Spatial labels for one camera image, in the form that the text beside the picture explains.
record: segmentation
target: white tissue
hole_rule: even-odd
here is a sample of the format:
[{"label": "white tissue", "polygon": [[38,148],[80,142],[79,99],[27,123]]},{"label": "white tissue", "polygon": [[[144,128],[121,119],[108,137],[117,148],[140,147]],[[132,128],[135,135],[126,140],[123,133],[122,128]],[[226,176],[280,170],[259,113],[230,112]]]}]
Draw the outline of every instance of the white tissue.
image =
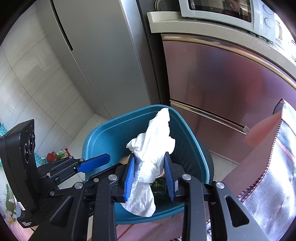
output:
[{"label": "white tissue", "polygon": [[161,109],[149,121],[147,131],[126,145],[136,156],[136,168],[131,195],[121,205],[135,215],[151,217],[155,212],[154,196],[149,184],[162,175],[164,155],[166,152],[171,154],[175,148],[175,139],[169,136],[169,121],[168,108]]}]

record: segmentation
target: camera lens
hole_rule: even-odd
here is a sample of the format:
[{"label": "camera lens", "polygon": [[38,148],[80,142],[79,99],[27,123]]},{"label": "camera lens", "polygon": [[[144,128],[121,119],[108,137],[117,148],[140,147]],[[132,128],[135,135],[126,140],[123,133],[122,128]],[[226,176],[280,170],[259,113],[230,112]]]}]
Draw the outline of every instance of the camera lens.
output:
[{"label": "camera lens", "polygon": [[33,142],[35,141],[35,132],[32,133]]},{"label": "camera lens", "polygon": [[32,154],[32,150],[33,150],[33,138],[31,136],[31,134],[29,135],[29,151],[30,154]]},{"label": "camera lens", "polygon": [[26,163],[29,163],[29,156],[30,156],[30,153],[29,153],[29,148],[28,148],[27,143],[25,144],[24,152],[25,152],[25,160],[26,160]]}]

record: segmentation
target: cloth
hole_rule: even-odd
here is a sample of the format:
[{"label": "cloth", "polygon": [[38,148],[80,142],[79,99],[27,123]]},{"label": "cloth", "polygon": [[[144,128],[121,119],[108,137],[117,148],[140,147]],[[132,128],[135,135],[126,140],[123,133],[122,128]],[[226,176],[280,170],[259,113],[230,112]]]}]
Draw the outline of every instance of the cloth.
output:
[{"label": "cloth", "polygon": [[175,139],[169,136],[169,121],[168,108],[161,109],[155,118],[149,121],[147,131],[126,145],[126,148],[135,154],[136,168],[131,195],[127,202],[121,205],[135,215],[151,217],[155,212],[154,197],[149,184],[162,175],[164,155],[166,152],[171,154],[175,148]]},{"label": "cloth", "polygon": [[[270,241],[278,241],[296,216],[296,111],[283,99],[245,141],[256,147],[223,182],[237,195]],[[210,220],[207,240],[211,241]]]}]

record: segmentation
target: microwave oven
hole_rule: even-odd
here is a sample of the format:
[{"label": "microwave oven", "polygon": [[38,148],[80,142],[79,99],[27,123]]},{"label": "microwave oven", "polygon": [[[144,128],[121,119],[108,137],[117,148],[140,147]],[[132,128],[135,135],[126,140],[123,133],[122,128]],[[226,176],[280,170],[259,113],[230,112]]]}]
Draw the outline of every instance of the microwave oven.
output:
[{"label": "microwave oven", "polygon": [[274,12],[260,0],[179,0],[182,17],[227,23],[275,41]]}]

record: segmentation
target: blue gripper pad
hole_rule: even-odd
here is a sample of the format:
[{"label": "blue gripper pad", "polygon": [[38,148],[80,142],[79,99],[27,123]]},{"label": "blue gripper pad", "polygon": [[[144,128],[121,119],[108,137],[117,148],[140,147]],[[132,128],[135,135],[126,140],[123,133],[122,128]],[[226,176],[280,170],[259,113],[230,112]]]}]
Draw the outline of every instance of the blue gripper pad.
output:
[{"label": "blue gripper pad", "polygon": [[110,159],[111,159],[110,156],[106,153],[97,157],[93,157],[81,163],[80,167],[77,168],[77,171],[84,172],[84,173],[90,172],[93,169],[96,169],[98,167],[108,164]]},{"label": "blue gripper pad", "polygon": [[172,160],[170,159],[170,155],[168,152],[165,153],[163,167],[165,169],[165,179],[166,179],[166,183],[167,183],[168,194],[173,202],[176,197],[175,181],[174,181],[174,177],[173,177],[172,170],[171,170]]},{"label": "blue gripper pad", "polygon": [[136,167],[136,157],[132,153],[128,159],[128,163],[126,167],[128,171],[124,181],[124,194],[123,194],[124,201],[127,201],[131,195],[131,187],[133,185],[133,178],[135,176],[135,167]]}]

